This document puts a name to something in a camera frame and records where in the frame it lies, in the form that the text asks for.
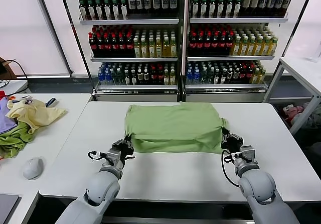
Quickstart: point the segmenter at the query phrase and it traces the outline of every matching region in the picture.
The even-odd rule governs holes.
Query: folded green shirt
[[[210,103],[181,102],[174,106],[131,105],[125,133],[137,152],[221,153],[227,121]]]

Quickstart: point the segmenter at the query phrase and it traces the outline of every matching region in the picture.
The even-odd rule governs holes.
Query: white wall
[[[2,58],[16,59],[28,75],[68,75],[37,0],[0,0],[0,9]]]

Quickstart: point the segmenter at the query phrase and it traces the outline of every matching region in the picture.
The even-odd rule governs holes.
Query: robotic arm
[[[99,173],[92,176],[84,194],[73,201],[57,220],[56,224],[100,224],[109,204],[117,196],[125,160],[134,157],[130,137],[113,143],[107,153],[88,153],[93,160],[105,159]]]
[[[252,210],[253,220],[256,224],[299,224],[291,208],[285,204],[276,189],[273,177],[260,170],[255,162],[255,149],[252,146],[242,146],[243,139],[235,134],[230,134],[227,129],[222,129],[223,140],[221,148],[222,166],[224,152],[229,150],[225,162],[233,162],[235,174],[240,177],[239,184],[242,194],[247,199]]]

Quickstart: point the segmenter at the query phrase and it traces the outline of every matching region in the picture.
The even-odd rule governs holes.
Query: crumpled towel
[[[16,121],[6,117],[9,112],[7,107],[8,99],[6,97],[0,100],[0,134],[7,132],[17,126]]]
[[[17,127],[0,134],[0,159],[16,156],[18,151],[33,139],[29,129],[30,126],[26,123],[18,122]]]
[[[36,99],[24,99],[17,103],[11,100],[8,102],[9,113],[6,116],[10,119],[17,118],[18,121],[28,124],[31,128],[29,134],[41,126],[47,126],[61,115],[66,113],[65,109],[56,107],[46,107],[46,105]]]

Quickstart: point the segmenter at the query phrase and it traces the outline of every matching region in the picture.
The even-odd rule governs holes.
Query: purple cloth
[[[7,132],[17,126],[14,119],[9,119],[6,114],[10,111],[7,107],[8,99],[0,100],[0,134]]]

